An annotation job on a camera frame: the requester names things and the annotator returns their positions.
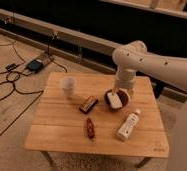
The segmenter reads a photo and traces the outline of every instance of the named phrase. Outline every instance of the table top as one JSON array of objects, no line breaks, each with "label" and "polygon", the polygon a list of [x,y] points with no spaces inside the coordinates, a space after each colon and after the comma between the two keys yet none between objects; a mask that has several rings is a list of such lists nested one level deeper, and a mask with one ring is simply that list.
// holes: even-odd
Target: table top
[{"label": "table top", "polygon": [[[64,77],[76,79],[75,96],[67,99],[60,88]],[[169,144],[157,102],[148,77],[137,77],[133,98],[121,110],[111,110],[104,94],[114,85],[114,75],[51,73],[37,107],[25,148],[28,150],[78,152],[143,157],[168,157]],[[99,103],[87,115],[78,107],[89,96]],[[116,131],[129,113],[141,109],[140,121],[130,138],[122,142]],[[95,139],[86,135],[85,123],[90,117]]]}]

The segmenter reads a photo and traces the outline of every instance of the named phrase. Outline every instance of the gray floor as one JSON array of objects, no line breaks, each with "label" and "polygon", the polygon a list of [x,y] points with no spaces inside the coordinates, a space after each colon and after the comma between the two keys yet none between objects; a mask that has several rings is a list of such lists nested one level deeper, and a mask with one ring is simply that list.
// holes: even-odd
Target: gray floor
[{"label": "gray floor", "polygon": [[[13,40],[0,35],[0,44],[7,44],[12,41]],[[17,42],[15,45],[18,53],[26,59],[26,61],[33,59],[42,52],[41,50],[20,42]],[[69,72],[98,73],[80,64],[72,63],[59,57],[55,57],[55,59],[56,62],[66,66]],[[20,63],[21,61],[14,53],[12,46],[0,46],[0,72],[4,71],[6,65],[13,62]],[[63,72],[62,68],[50,64],[35,76],[21,78],[17,82],[17,88],[23,92],[41,90],[47,81],[49,73],[52,71]],[[0,82],[4,80],[5,76],[0,76]],[[7,94],[10,90],[10,85],[1,86],[0,97]],[[19,95],[13,93],[10,97],[0,102],[0,133],[36,96],[37,95]],[[161,110],[168,138],[171,141],[172,129],[182,103],[174,100],[172,97],[170,98],[170,96],[161,95],[158,99],[158,105]],[[0,137],[0,171],[137,170],[134,168],[134,164],[139,162],[142,158],[71,153],[50,153],[57,165],[56,167],[50,168],[41,153],[26,151],[23,148],[37,104],[38,100]],[[138,170],[163,171],[165,170],[166,163],[166,159],[152,159],[146,166]]]}]

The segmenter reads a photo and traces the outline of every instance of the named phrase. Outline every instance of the sausage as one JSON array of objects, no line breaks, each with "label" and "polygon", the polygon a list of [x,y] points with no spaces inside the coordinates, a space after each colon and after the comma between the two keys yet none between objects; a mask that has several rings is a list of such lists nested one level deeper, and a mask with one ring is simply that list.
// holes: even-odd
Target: sausage
[{"label": "sausage", "polygon": [[87,118],[87,134],[90,139],[95,137],[94,124],[90,118]]}]

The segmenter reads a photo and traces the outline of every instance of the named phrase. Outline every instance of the white cup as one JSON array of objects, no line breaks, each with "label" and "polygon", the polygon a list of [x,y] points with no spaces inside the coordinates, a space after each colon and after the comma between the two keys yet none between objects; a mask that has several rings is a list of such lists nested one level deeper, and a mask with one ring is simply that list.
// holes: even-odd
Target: white cup
[{"label": "white cup", "polygon": [[60,85],[66,97],[72,98],[72,96],[74,95],[74,91],[75,91],[76,80],[71,77],[63,78],[60,82]]}]

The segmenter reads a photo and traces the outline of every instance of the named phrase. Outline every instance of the bottle cap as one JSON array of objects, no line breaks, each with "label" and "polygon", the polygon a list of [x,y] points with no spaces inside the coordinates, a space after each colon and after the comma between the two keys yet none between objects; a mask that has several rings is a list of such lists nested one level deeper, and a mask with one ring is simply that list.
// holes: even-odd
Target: bottle cap
[{"label": "bottle cap", "polygon": [[141,110],[140,109],[136,109],[134,113],[137,114],[137,115],[140,115],[141,114]]}]

